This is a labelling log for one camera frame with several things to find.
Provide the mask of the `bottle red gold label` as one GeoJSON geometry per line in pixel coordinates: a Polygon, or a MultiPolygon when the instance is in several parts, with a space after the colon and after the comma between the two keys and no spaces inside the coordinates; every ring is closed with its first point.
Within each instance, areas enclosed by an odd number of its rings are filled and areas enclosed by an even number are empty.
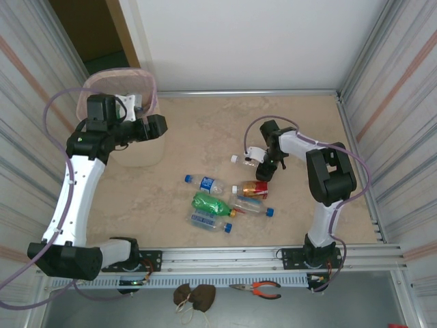
{"type": "Polygon", "coordinates": [[[231,193],[243,197],[265,200],[268,197],[268,183],[258,180],[244,181],[240,184],[233,185],[231,193]]]}

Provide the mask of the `clear bottle white cap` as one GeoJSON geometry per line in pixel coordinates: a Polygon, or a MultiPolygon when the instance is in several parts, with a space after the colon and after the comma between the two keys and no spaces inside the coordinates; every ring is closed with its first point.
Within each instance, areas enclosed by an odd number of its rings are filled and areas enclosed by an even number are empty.
{"type": "Polygon", "coordinates": [[[244,156],[239,156],[239,155],[232,155],[230,161],[233,164],[239,165],[239,166],[244,166],[244,167],[251,167],[256,169],[259,165],[259,162],[254,160],[254,159],[250,159],[250,158],[246,158],[244,156]]]}

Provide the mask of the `clear bottle blue cap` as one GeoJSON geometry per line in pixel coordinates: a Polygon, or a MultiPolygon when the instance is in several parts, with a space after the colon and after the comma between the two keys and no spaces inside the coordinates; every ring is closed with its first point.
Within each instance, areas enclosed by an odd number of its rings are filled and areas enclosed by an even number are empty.
{"type": "Polygon", "coordinates": [[[250,216],[273,217],[274,209],[264,205],[262,201],[241,195],[231,195],[228,201],[230,208],[238,213],[250,216]]]}

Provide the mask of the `clear bottle blue Pepsi label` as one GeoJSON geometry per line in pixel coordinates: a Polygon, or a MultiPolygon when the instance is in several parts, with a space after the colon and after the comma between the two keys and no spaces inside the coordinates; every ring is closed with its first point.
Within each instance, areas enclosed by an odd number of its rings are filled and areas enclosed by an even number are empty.
{"type": "Polygon", "coordinates": [[[210,195],[220,195],[225,191],[225,183],[223,181],[202,174],[187,174],[184,177],[184,181],[195,186],[199,191],[210,195]]]}

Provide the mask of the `green plastic bottle yellow cap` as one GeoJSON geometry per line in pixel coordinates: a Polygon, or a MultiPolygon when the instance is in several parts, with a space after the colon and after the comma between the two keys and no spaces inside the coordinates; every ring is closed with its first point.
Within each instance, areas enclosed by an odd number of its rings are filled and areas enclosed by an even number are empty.
{"type": "Polygon", "coordinates": [[[221,199],[203,192],[197,192],[191,202],[193,208],[226,217],[235,217],[236,211],[221,199]]]}

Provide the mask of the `clear bottle pale blue label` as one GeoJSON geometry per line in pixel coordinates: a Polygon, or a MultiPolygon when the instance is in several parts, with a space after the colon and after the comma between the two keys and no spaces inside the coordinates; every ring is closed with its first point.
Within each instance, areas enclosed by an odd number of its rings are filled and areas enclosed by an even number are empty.
{"type": "Polygon", "coordinates": [[[192,226],[209,232],[224,232],[229,234],[233,227],[226,219],[199,209],[192,210],[187,216],[187,221],[192,226]]]}

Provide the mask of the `beige plastic waste bin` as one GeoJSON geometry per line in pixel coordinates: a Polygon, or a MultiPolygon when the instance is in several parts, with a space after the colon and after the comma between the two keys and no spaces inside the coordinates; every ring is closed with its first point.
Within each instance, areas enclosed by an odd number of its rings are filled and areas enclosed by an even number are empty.
{"type": "Polygon", "coordinates": [[[161,136],[151,141],[134,142],[126,150],[112,152],[110,158],[123,167],[147,167],[159,163],[164,150],[165,137],[161,136]]]}

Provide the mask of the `brown wooden door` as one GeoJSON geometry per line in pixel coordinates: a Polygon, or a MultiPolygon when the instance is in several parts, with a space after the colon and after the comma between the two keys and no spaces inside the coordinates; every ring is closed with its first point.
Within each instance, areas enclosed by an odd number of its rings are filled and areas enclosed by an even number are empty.
{"type": "Polygon", "coordinates": [[[105,0],[105,2],[130,67],[140,68],[141,65],[132,43],[132,38],[130,37],[126,19],[124,18],[119,0],[105,0]]]}

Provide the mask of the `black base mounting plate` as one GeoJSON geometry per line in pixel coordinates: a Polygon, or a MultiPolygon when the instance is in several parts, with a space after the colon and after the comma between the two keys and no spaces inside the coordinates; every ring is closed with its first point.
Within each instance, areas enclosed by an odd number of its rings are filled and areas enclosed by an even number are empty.
{"type": "Polygon", "coordinates": [[[328,264],[338,269],[342,260],[338,247],[312,248],[304,245],[300,248],[283,248],[280,253],[285,270],[327,269],[328,264]]]}
{"type": "Polygon", "coordinates": [[[160,272],[163,263],[163,252],[161,250],[140,250],[139,265],[137,272],[154,273],[160,272]]]}

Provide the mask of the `brown cloth pouch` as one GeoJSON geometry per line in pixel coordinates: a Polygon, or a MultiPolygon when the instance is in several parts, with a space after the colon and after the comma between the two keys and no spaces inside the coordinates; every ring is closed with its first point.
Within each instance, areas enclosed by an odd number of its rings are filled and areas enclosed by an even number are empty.
{"type": "Polygon", "coordinates": [[[191,291],[189,302],[192,303],[193,309],[207,312],[214,303],[216,296],[216,287],[210,284],[200,284],[191,291]]]}
{"type": "Polygon", "coordinates": [[[182,284],[173,292],[173,302],[176,306],[183,306],[185,303],[193,302],[192,290],[189,284],[182,284]]]}

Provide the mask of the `aluminium mounting rail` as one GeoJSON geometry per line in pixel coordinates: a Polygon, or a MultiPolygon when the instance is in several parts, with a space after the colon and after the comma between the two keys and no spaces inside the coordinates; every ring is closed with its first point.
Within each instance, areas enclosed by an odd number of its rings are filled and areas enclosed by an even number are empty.
{"type": "MultiPolygon", "coordinates": [[[[283,271],[281,249],[294,247],[206,247],[151,249],[163,252],[160,272],[176,273],[246,273],[283,271]]],[[[50,277],[93,280],[101,272],[137,273],[139,248],[119,250],[112,254],[104,247],[52,246],[36,262],[50,277]]],[[[398,245],[348,245],[340,249],[339,268],[350,271],[404,270],[406,262],[398,245]]],[[[286,271],[324,272],[334,269],[297,269],[286,271]]]]}

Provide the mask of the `orange handled pliers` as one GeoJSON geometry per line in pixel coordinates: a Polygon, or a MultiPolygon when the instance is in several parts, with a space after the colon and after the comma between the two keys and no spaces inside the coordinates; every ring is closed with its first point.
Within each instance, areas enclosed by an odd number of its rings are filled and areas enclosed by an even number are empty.
{"type": "Polygon", "coordinates": [[[273,281],[260,281],[260,282],[253,282],[252,284],[231,284],[231,285],[229,285],[230,288],[233,288],[236,290],[250,291],[253,295],[255,295],[257,297],[261,297],[263,299],[276,300],[276,299],[281,298],[280,294],[271,295],[271,294],[266,294],[266,293],[259,290],[259,287],[265,287],[265,286],[275,287],[275,288],[281,287],[280,284],[273,282],[273,281]]]}

